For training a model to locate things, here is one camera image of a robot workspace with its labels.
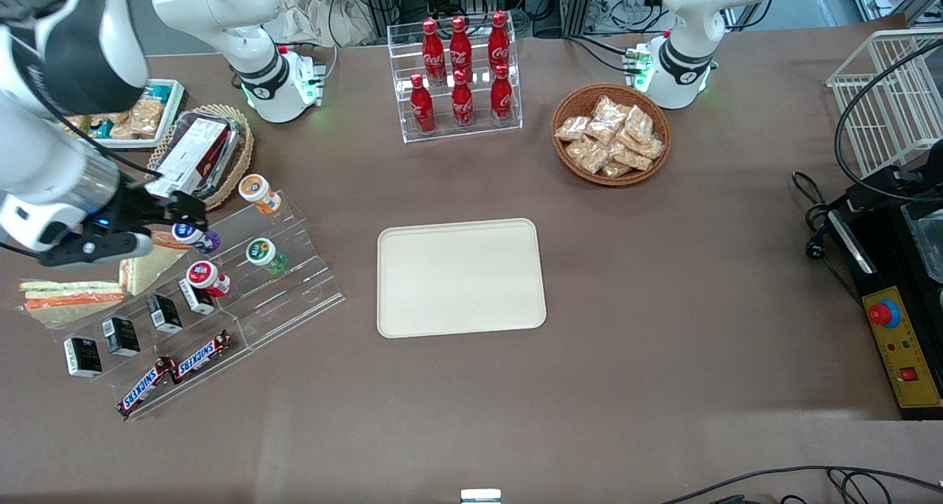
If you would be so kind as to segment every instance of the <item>yellow control panel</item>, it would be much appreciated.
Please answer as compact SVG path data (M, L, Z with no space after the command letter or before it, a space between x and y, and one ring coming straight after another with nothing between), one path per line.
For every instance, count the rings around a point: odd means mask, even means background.
M900 407L939 407L940 394L896 286L861 299Z

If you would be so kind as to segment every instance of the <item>bottle cap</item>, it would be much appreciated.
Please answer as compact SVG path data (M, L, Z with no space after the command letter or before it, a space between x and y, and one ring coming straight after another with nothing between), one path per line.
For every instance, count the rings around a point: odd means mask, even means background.
M220 269L208 260L198 260L186 270L186 281L195 289L212 287L220 277Z
M171 230L174 240L182 245L192 245L203 238L203 232L189 224L174 224Z
M262 175L247 175L239 182L239 194L249 202L259 202L269 194L269 182Z
M269 239L255 239L245 249L245 258L255 266L265 266L276 258L276 246Z

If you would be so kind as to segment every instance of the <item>sandwich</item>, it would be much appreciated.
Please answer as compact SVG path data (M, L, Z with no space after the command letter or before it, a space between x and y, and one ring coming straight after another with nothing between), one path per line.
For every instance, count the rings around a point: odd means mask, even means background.
M20 283L20 292L26 293L27 313L51 329L114 307L125 299L121 286L113 281L31 281Z
M122 289L131 295L139 295L153 285L161 274L174 266L179 258L186 254L188 245L176 242L174 236L165 231L151 233L154 248L151 253L139 258L122 259L118 272L118 282Z

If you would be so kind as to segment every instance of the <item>emergency stop button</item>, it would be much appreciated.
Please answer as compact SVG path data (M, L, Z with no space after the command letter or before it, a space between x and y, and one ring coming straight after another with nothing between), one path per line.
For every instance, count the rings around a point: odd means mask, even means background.
M868 319L879 326L893 329L900 325L900 308L889 299L882 299L868 308Z

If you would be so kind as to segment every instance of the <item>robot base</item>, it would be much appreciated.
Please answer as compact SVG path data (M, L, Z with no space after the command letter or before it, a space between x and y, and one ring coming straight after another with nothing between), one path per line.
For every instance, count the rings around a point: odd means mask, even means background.
M696 77L696 74L691 73L691 77L696 78L686 84L678 84L674 75L667 73L658 55L661 45L665 41L666 38L659 36L653 38L649 43L648 51L651 53L653 67L651 67L651 80L646 94L654 101L654 104L659 105L661 108L684 108L686 105L693 103L694 98L700 94L701 90L704 90L704 82L707 81L710 70L708 68L708 71L701 73L700 77Z
M259 117L269 122L292 121L307 108L320 105L324 95L324 64L315 64L311 57L302 57L293 51L283 54L283 57L289 62L289 78L272 98L253 100L245 85L242 87L249 105L259 112Z

